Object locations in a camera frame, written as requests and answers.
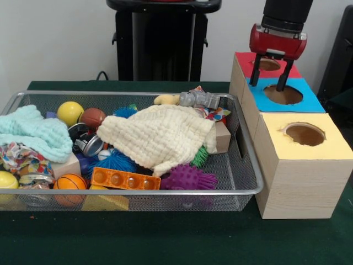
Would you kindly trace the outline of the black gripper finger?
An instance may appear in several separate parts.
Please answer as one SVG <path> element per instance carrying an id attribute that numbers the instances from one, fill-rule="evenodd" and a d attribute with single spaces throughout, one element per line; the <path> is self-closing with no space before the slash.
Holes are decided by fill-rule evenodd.
<path id="1" fill-rule="evenodd" d="M 261 58 L 262 55 L 261 54 L 256 54 L 255 60 L 254 60 L 254 66 L 253 66 L 253 70 L 252 70 L 252 75 L 249 81 L 249 84 L 251 86 L 256 86 L 258 83 L 258 79 L 260 76 L 260 63 L 261 63 Z"/>
<path id="2" fill-rule="evenodd" d="M 286 62 L 286 66 L 285 66 L 283 73 L 279 77 L 278 83 L 276 85 L 276 90 L 278 92 L 282 92 L 284 90 L 288 76 L 290 74 L 290 71 L 291 71 L 293 63 L 294 63 L 294 60 L 284 59 L 284 61 Z"/>

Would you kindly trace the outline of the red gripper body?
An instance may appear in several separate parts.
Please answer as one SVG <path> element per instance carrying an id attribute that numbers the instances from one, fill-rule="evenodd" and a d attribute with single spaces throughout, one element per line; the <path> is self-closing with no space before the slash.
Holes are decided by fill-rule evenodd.
<path id="1" fill-rule="evenodd" d="M 307 44 L 304 32 L 284 33 L 254 24 L 249 40 L 250 50 L 260 55 L 274 55 L 279 58 L 297 60 Z"/>

